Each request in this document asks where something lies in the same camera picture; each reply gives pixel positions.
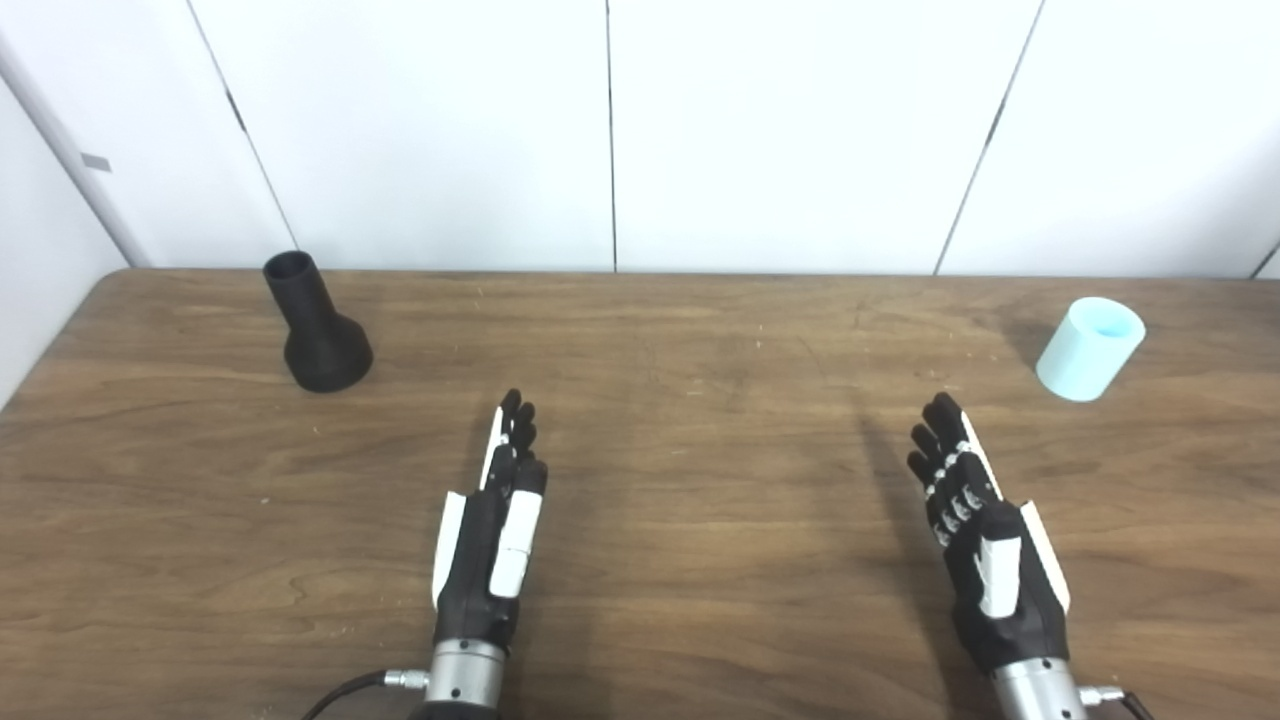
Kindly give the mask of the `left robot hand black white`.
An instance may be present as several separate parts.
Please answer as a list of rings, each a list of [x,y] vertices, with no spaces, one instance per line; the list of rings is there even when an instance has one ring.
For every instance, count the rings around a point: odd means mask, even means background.
[[[436,644],[511,651],[548,483],[532,451],[535,413],[509,389],[493,415],[477,488],[445,497],[431,579]]]

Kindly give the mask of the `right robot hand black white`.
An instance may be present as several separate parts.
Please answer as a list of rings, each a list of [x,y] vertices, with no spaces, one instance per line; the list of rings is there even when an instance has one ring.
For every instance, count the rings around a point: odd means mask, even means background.
[[[982,673],[1069,660],[1070,589],[1037,505],[1005,496],[975,427],[937,393],[911,429],[908,466],[954,587],[952,619]]]

